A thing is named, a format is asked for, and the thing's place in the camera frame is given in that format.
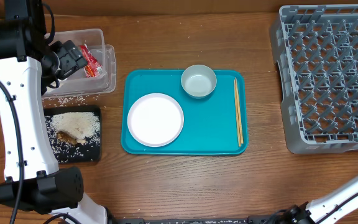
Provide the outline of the red snack wrapper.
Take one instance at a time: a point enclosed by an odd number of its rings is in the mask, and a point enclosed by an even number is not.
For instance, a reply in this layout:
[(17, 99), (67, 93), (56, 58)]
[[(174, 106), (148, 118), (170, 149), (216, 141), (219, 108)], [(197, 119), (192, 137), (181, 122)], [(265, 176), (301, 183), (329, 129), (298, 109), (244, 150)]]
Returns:
[(79, 46), (81, 53), (87, 61), (87, 65), (84, 67), (85, 75), (87, 78), (99, 77), (103, 73), (103, 69), (98, 60), (93, 56), (88, 47), (84, 45)]

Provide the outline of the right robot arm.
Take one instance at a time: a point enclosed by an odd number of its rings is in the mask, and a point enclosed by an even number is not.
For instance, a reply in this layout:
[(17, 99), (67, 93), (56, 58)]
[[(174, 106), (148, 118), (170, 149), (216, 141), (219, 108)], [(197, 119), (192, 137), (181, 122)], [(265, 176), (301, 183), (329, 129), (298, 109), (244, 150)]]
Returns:
[(294, 206), (275, 219), (275, 223), (329, 224), (358, 209), (358, 176), (332, 193)]

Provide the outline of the wooden chopstick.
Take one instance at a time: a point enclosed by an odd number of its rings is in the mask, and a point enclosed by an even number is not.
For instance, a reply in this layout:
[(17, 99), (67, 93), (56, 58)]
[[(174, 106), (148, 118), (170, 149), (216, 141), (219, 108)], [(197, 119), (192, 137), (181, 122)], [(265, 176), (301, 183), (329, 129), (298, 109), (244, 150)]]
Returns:
[[(238, 82), (237, 82), (237, 89), (238, 89), (238, 99), (239, 99), (239, 88), (238, 88)], [(240, 101), (239, 101), (239, 111), (240, 111), (240, 114), (241, 114), (241, 107), (240, 107)], [(242, 131), (242, 135), (241, 135), (241, 137), (242, 137), (242, 144), (244, 144), (244, 136), (243, 136), (243, 128), (241, 129), (241, 131)]]
[(241, 114), (239, 111), (239, 99), (238, 99), (238, 89), (237, 89), (237, 78), (233, 79), (233, 85), (234, 85), (234, 104), (236, 109), (236, 123), (237, 123), (237, 140), (238, 140), (238, 146), (241, 147), (242, 145), (242, 131), (241, 131)]

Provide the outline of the large white plate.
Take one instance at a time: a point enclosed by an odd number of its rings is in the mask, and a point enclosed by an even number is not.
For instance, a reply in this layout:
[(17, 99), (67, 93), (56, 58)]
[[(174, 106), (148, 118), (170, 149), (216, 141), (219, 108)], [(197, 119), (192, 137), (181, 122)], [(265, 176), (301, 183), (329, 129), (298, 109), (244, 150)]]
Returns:
[(176, 140), (184, 121), (184, 112), (179, 103), (163, 93), (140, 97), (127, 114), (131, 136), (148, 147), (162, 147)]

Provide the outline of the pile of white rice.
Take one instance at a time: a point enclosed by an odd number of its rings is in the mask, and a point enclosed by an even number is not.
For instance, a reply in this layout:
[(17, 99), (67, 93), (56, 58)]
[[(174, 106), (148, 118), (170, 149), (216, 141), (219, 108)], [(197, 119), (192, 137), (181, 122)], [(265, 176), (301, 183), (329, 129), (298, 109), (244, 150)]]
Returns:
[(100, 132), (100, 121), (91, 112), (69, 112), (52, 116), (51, 127), (76, 139), (86, 139)]

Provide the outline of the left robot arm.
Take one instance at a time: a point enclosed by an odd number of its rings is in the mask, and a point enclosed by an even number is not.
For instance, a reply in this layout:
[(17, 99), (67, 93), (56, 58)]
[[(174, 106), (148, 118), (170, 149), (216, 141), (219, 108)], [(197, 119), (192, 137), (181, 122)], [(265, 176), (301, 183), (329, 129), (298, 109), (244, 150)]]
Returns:
[(0, 204), (35, 211), (66, 223), (114, 223), (104, 206), (85, 194), (77, 167), (61, 169), (45, 125), (42, 95), (87, 62), (72, 41), (54, 41), (42, 1), (6, 1), (0, 21), (0, 119), (5, 181)]

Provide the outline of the grey saucer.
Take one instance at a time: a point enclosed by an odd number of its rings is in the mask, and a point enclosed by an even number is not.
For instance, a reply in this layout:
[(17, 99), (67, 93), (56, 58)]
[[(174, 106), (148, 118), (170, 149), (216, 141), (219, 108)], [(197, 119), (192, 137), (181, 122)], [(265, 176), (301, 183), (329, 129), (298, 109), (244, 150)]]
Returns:
[(181, 75), (183, 90), (193, 98), (209, 96), (217, 85), (215, 72), (205, 65), (192, 65), (186, 68)]

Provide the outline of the brown food scrap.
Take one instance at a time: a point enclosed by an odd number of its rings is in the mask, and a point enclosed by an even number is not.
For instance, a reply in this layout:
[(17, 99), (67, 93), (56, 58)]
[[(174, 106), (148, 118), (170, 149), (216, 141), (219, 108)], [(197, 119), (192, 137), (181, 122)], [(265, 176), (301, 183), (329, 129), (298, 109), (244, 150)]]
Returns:
[(81, 145), (84, 145), (86, 144), (86, 140), (85, 139), (77, 139), (77, 138), (74, 138), (73, 136), (71, 136), (70, 134), (64, 132), (64, 131), (59, 131), (57, 133), (57, 139), (62, 141), (62, 142), (65, 142), (67, 144), (71, 144), (71, 145), (77, 145), (77, 144), (81, 144)]

